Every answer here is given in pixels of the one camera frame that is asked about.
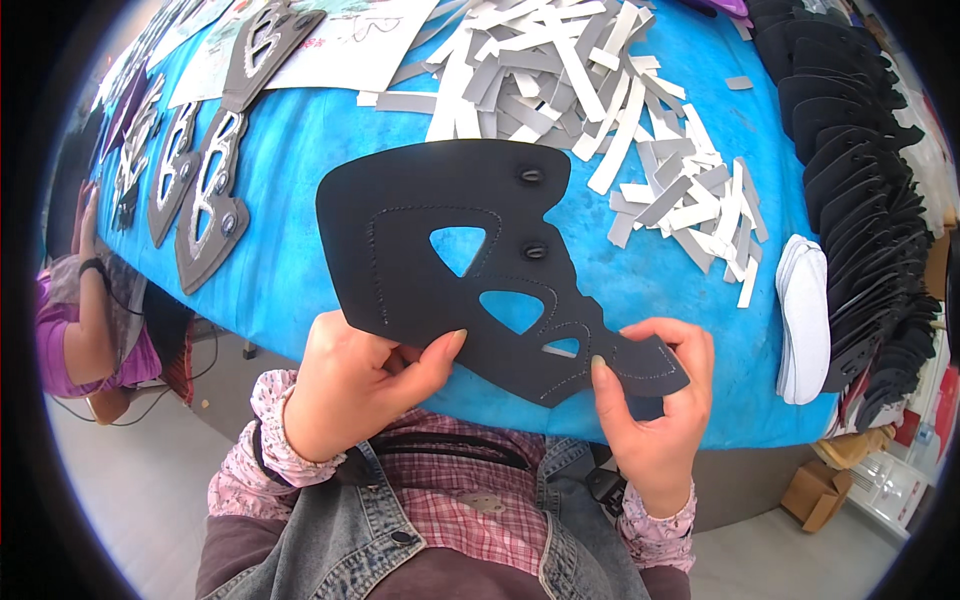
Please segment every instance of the stack of white insoles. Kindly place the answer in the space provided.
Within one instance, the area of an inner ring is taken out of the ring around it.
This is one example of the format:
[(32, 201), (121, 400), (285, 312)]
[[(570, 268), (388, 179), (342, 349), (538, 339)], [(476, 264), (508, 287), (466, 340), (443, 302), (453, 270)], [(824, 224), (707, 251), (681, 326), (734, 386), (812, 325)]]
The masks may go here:
[(820, 394), (830, 363), (827, 257), (820, 246), (792, 235), (777, 265), (783, 316), (783, 356), (777, 394), (787, 404), (807, 404)]

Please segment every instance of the purple shirt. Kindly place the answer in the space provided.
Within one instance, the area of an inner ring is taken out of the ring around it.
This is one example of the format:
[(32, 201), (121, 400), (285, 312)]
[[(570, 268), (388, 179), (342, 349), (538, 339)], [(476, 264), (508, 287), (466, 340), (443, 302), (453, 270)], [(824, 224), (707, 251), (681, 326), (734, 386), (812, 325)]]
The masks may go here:
[[(37, 306), (46, 306), (50, 299), (50, 275), (42, 274), (37, 280)], [(66, 360), (63, 357), (63, 333), (71, 323), (80, 321), (80, 306), (74, 304), (54, 304), (36, 314), (36, 358), (40, 367), (40, 381), (43, 390), (54, 396), (86, 396), (100, 386), (99, 381), (74, 385), (66, 372)], [(120, 369), (108, 377), (103, 391), (118, 386), (134, 386), (142, 381), (150, 381), (160, 375), (162, 367), (156, 355), (154, 345), (143, 325), (140, 336), (127, 360)]]

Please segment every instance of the stack of black shoe pieces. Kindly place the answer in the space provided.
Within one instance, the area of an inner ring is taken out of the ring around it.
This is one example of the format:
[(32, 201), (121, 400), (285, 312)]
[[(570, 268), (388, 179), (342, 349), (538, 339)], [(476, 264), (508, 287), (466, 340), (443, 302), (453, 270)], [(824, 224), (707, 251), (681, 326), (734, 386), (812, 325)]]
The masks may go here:
[(861, 372), (871, 383), (857, 426), (916, 388), (939, 310), (923, 284), (933, 241), (913, 172), (898, 154), (924, 132), (902, 128), (897, 75), (863, 28), (801, 0), (751, 1), (760, 59), (777, 84), (783, 130), (805, 165), (810, 227), (827, 255), (830, 368), (824, 392)]

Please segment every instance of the brown sleeve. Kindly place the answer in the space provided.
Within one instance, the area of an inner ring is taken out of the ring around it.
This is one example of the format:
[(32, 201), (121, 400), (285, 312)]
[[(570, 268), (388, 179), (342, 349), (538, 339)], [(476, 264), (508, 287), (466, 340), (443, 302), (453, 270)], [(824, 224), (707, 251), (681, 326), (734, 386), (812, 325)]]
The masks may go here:
[(197, 573), (197, 597), (203, 598), (237, 573), (263, 563), (286, 524), (278, 518), (209, 516)]
[(640, 570), (650, 600), (690, 600), (690, 578), (674, 566), (651, 566)]

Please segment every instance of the denim vest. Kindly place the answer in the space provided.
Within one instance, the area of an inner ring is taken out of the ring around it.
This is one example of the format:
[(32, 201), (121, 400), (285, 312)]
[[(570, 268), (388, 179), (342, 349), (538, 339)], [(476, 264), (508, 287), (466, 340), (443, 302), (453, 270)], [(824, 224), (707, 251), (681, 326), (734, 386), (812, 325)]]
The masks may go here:
[[(376, 485), (304, 488), (266, 560), (206, 597), (359, 600), (424, 549), (370, 445), (358, 447)], [(537, 471), (537, 507), (547, 522), (540, 560), (547, 595), (650, 600), (626, 546), (585, 484), (594, 467), (588, 444), (547, 437), (546, 447)]]

